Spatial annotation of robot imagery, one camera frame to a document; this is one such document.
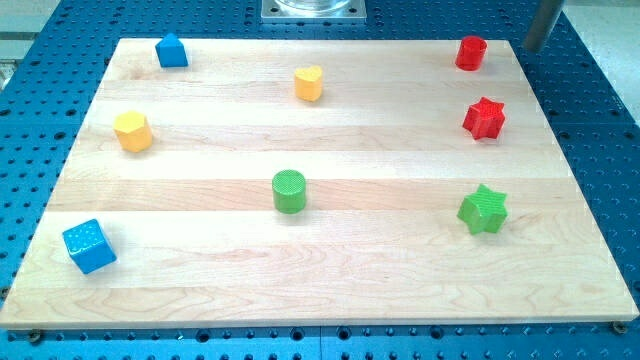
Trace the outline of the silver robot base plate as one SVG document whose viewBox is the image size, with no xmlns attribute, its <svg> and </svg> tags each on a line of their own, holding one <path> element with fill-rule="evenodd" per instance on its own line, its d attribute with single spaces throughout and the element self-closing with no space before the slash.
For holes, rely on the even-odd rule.
<svg viewBox="0 0 640 360">
<path fill-rule="evenodd" d="M 262 23 L 360 23 L 367 18 L 365 0 L 262 0 Z"/>
</svg>

